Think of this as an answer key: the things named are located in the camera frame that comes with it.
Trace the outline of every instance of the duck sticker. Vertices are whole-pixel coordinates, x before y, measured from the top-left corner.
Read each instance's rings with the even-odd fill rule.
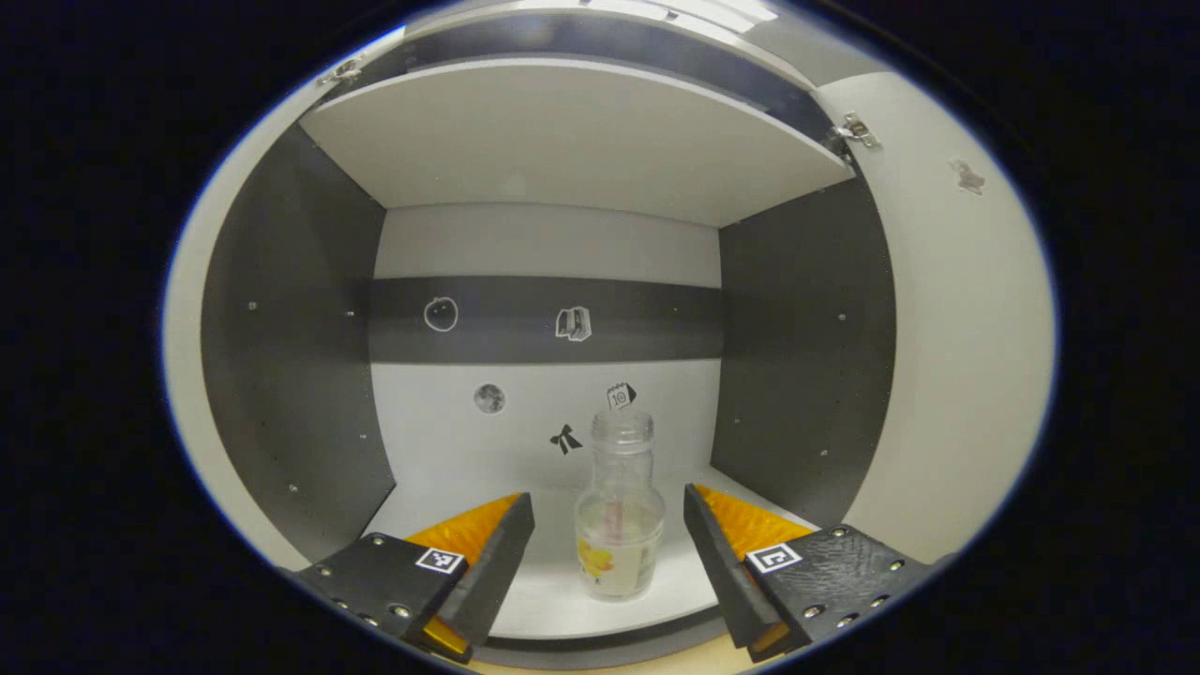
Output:
[[[580,539],[580,565],[583,571],[595,577],[595,583],[600,584],[600,575],[612,569],[612,551],[593,549],[587,540]]]

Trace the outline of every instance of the cabinet door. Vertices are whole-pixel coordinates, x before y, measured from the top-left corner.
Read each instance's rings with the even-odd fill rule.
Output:
[[[1056,323],[1034,223],[1002,167],[895,73],[818,88],[881,148],[850,142],[895,280],[896,358],[883,431],[846,520],[930,562],[1004,500],[1049,402]]]

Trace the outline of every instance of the white shelf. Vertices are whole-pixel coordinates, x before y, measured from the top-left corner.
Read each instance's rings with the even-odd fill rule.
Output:
[[[538,203],[724,227],[853,177],[740,101],[574,59],[420,70],[300,125],[379,204]]]
[[[572,520],[576,490],[522,486],[515,478],[467,479],[449,491],[444,484],[414,482],[397,485],[367,531],[407,537],[488,500],[529,491],[536,527],[492,626],[492,635],[523,639],[604,635],[653,626],[716,604],[683,522],[683,486],[686,483],[702,483],[805,527],[817,528],[715,468],[677,470],[655,479],[667,503],[667,521],[654,581],[640,598],[619,603],[589,598],[578,580]]]

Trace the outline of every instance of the dark gray stripe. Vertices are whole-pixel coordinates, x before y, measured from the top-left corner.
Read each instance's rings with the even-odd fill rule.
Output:
[[[221,441],[312,560],[355,540],[395,485],[364,311],[383,219],[293,126],[234,199],[205,281],[200,350]]]
[[[895,288],[875,201],[857,178],[720,238],[726,347],[713,466],[810,522],[836,525],[871,465],[892,392]]]
[[[372,363],[611,363],[721,356],[719,288],[548,276],[428,276],[371,285]],[[452,298],[446,333],[424,318]],[[556,338],[562,309],[583,306],[592,335]]]
[[[670,73],[751,102],[816,142],[833,126],[812,96],[769,70],[720,47],[636,22],[522,13],[407,41],[362,67],[324,100],[430,66],[488,56],[572,55]]]

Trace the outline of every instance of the bow tie sticker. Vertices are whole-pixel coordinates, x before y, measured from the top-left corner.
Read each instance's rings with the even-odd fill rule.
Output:
[[[571,436],[570,424],[564,424],[563,430],[558,434],[558,436],[551,436],[550,442],[558,446],[559,449],[563,450],[564,455],[569,449],[577,450],[583,447],[583,443],[576,441],[575,436]]]

